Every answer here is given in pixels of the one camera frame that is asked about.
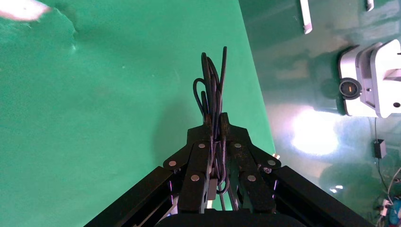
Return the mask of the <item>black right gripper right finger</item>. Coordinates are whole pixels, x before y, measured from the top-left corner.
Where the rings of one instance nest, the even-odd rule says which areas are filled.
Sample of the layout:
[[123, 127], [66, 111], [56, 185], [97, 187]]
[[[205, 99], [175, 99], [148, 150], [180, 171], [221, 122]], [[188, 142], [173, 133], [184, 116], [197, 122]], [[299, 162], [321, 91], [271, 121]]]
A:
[[220, 115], [220, 135], [226, 146], [228, 195], [233, 210], [275, 211], [267, 174], [281, 167], [281, 162], [253, 145], [248, 130], [229, 122], [228, 114]]

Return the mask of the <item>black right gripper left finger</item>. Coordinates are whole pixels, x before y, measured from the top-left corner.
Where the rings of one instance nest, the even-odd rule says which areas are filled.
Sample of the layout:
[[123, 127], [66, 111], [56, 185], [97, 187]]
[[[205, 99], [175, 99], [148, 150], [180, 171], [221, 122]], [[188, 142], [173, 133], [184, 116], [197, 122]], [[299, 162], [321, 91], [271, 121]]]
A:
[[211, 169], [212, 121], [208, 115], [201, 126], [187, 132], [184, 147], [163, 162], [177, 181], [182, 181], [177, 209], [179, 214], [204, 213]]

